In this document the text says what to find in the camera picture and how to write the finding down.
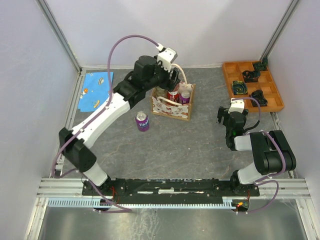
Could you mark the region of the purple Fanta can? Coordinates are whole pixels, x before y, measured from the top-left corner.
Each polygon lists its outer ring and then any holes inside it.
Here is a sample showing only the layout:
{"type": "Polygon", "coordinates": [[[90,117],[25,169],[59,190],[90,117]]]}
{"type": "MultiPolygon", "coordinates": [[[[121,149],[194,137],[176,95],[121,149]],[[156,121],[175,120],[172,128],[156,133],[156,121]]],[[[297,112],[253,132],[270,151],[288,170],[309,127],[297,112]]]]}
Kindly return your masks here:
{"type": "Polygon", "coordinates": [[[190,99],[191,99],[191,93],[187,90],[184,90],[179,94],[179,103],[182,105],[189,104],[190,99]]]}
{"type": "Polygon", "coordinates": [[[147,131],[150,127],[148,115],[143,111],[139,111],[135,115],[135,121],[136,121],[138,130],[141,132],[147,131]]]}

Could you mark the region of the patterned canvas bag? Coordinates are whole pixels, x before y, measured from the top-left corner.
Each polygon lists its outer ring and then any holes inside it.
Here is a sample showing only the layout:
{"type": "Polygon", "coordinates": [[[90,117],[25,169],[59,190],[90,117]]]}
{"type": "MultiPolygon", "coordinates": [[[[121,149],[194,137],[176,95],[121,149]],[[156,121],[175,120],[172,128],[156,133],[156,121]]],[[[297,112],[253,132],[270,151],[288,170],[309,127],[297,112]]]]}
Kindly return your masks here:
{"type": "Polygon", "coordinates": [[[179,69],[179,74],[182,75],[182,81],[180,81],[178,93],[182,91],[189,91],[191,93],[189,104],[180,104],[179,97],[178,102],[173,102],[168,99],[168,97],[158,97],[155,98],[155,88],[152,90],[150,96],[151,113],[163,117],[169,117],[177,120],[190,121],[192,108],[194,104],[196,84],[188,83],[186,74],[184,70],[175,63],[171,64],[172,69],[179,69]]]}

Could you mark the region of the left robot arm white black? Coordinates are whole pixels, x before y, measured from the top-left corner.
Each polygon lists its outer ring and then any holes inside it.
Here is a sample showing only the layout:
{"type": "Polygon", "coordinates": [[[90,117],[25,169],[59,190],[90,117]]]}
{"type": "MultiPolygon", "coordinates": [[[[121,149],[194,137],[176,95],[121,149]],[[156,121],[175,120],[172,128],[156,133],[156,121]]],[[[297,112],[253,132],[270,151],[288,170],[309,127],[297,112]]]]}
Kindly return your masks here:
{"type": "Polygon", "coordinates": [[[174,90],[179,83],[178,71],[172,69],[175,59],[175,55],[164,52],[155,57],[140,56],[133,70],[113,88],[105,105],[73,130],[64,127],[59,131],[61,154],[93,183],[93,189],[99,195],[106,195],[110,191],[110,177],[99,166],[90,148],[117,118],[143,100],[147,91],[155,87],[174,90]]]}

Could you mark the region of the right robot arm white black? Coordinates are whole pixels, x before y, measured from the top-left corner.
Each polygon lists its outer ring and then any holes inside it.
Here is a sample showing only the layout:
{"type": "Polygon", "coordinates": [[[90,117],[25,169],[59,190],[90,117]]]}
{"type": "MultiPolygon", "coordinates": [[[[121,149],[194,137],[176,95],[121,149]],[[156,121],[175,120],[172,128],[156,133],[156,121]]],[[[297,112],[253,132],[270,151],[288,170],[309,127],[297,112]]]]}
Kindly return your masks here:
{"type": "Polygon", "coordinates": [[[255,183],[293,171],[297,166],[296,157],[281,130],[269,132],[251,132],[245,129],[249,111],[231,111],[230,108],[219,107],[217,122],[225,126],[226,146],[232,151],[252,152],[253,162],[245,168],[236,170],[230,177],[231,193],[240,196],[255,183]]]}

